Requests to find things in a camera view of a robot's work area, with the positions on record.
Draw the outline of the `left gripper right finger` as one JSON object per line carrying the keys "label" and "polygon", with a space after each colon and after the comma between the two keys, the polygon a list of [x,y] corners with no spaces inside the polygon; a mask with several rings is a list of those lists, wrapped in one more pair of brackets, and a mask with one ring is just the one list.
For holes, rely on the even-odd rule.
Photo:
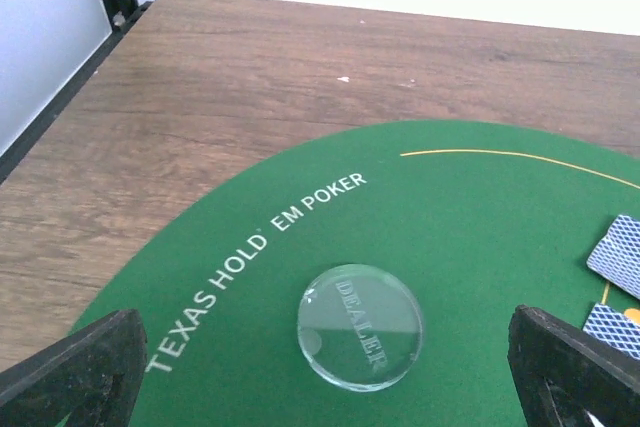
{"label": "left gripper right finger", "polygon": [[509,323],[508,363],[529,426],[639,424],[639,362],[526,305]]}

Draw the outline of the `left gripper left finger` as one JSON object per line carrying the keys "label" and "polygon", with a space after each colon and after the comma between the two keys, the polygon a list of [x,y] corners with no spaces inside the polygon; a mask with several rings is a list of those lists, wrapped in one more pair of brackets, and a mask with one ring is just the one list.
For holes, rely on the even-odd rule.
{"label": "left gripper left finger", "polygon": [[3,426],[127,426],[142,385],[140,313],[117,310],[1,373]]}

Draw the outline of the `blue checkered card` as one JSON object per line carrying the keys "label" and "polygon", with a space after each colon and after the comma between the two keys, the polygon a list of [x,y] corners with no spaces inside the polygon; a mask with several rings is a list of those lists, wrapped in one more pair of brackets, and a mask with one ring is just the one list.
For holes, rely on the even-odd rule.
{"label": "blue checkered card", "polygon": [[639,298],[639,221],[618,215],[589,254],[587,267]]}
{"label": "blue checkered card", "polygon": [[582,330],[614,349],[639,360],[639,325],[611,307],[596,303]]}

